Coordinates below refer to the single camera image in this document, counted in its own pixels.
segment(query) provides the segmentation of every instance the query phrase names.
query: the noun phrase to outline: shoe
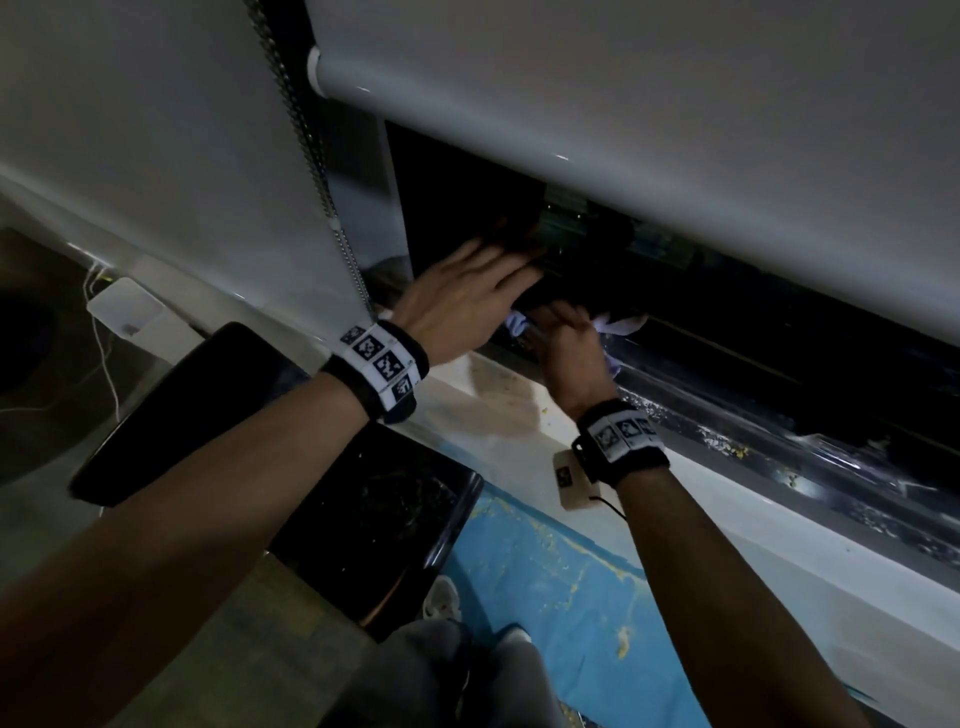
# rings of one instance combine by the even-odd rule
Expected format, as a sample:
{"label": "shoe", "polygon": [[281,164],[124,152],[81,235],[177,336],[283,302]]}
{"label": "shoe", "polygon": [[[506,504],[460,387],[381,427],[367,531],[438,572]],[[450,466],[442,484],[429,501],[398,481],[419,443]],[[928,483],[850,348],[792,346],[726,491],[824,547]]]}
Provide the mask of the shoe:
{"label": "shoe", "polygon": [[438,576],[423,600],[424,619],[453,619],[461,621],[460,593],[449,576]]}
{"label": "shoe", "polygon": [[494,649],[503,649],[511,644],[533,644],[530,634],[519,624],[511,624],[500,633],[500,639]]}

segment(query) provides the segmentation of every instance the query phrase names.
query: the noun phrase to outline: blue mat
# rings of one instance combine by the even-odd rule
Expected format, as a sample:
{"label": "blue mat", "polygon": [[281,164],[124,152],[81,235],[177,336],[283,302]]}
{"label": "blue mat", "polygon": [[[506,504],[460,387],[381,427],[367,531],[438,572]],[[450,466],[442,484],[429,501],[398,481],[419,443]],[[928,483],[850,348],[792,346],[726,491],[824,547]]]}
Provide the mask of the blue mat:
{"label": "blue mat", "polygon": [[478,639],[522,624],[560,699],[604,728],[709,727],[642,570],[488,484],[444,572]]}

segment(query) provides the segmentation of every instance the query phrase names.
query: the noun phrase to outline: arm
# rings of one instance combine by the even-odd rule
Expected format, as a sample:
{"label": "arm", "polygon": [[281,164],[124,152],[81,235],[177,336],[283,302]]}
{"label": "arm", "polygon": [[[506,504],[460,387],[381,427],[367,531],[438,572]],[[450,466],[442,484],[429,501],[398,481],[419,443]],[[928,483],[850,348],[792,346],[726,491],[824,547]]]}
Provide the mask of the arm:
{"label": "arm", "polygon": [[[617,398],[585,310],[557,302],[532,316],[547,387],[571,418]],[[670,639],[713,726],[867,728],[800,625],[669,469],[615,485]]]}
{"label": "arm", "polygon": [[[483,344],[540,273],[471,241],[394,311],[441,364]],[[107,513],[0,599],[0,724],[101,725],[249,573],[367,423],[319,374]]]}

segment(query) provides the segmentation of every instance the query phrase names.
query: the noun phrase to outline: pants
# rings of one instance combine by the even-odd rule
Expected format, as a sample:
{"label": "pants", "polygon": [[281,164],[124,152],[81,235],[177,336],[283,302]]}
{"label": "pants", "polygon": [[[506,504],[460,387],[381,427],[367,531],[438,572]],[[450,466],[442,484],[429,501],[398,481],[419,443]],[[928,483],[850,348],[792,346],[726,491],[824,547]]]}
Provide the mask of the pants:
{"label": "pants", "polygon": [[[464,683],[469,682],[464,691]],[[357,671],[320,728],[569,728],[529,643],[482,650],[458,622],[401,627]]]}

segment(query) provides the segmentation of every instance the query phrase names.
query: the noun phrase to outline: person's right arm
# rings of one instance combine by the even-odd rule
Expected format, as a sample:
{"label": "person's right arm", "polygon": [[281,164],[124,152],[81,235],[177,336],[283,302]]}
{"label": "person's right arm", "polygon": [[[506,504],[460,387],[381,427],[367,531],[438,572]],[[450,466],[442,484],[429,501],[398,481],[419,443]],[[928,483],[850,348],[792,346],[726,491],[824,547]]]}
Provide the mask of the person's right arm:
{"label": "person's right arm", "polygon": [[[585,310],[531,314],[547,388],[574,421],[617,398]],[[853,699],[733,544],[668,468],[616,486],[636,551],[687,678],[714,728],[868,728]]]}

